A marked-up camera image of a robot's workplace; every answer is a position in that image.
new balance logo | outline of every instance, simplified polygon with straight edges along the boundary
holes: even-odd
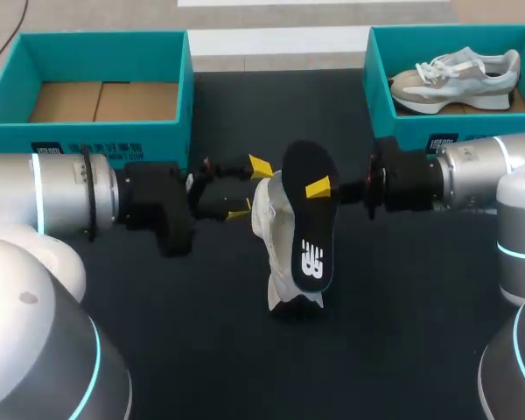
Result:
[[[323,263],[319,258],[323,258],[323,249],[314,247],[309,242],[301,241],[304,249],[301,255],[301,270],[306,276],[312,276],[318,280],[323,276]]]

cable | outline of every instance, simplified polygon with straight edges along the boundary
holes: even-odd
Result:
[[[18,33],[19,28],[21,27],[21,24],[25,20],[25,13],[27,13],[27,8],[28,7],[29,7],[29,0],[25,0],[24,11],[21,14],[21,18],[19,19],[19,22],[17,23],[16,29],[14,29],[14,32],[11,33],[11,35],[8,38],[8,40],[6,41],[6,43],[4,45],[2,45],[2,48],[0,48],[0,54],[4,52],[4,50],[6,49],[6,46],[8,46],[8,44],[14,39],[14,37]]]

floor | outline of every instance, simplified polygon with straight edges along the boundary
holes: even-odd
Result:
[[[525,21],[525,0],[29,1],[22,31],[190,30],[196,71],[361,67],[370,25]],[[23,6],[0,0],[0,46]]]

black shoe insole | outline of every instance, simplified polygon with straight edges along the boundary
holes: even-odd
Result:
[[[308,141],[288,147],[283,157],[282,184],[295,220],[291,274],[301,291],[312,293],[326,289],[333,278],[333,233],[339,202],[334,194],[308,199],[305,187],[327,176],[335,190],[339,174],[324,148]]]

shoelace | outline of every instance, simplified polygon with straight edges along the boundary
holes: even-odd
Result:
[[[442,61],[443,57],[444,56],[437,57],[430,63],[416,64],[418,75],[426,85],[430,85],[432,82],[435,82],[438,77],[441,77],[442,79],[448,77],[459,77],[459,74],[455,72],[453,68],[447,66]]]

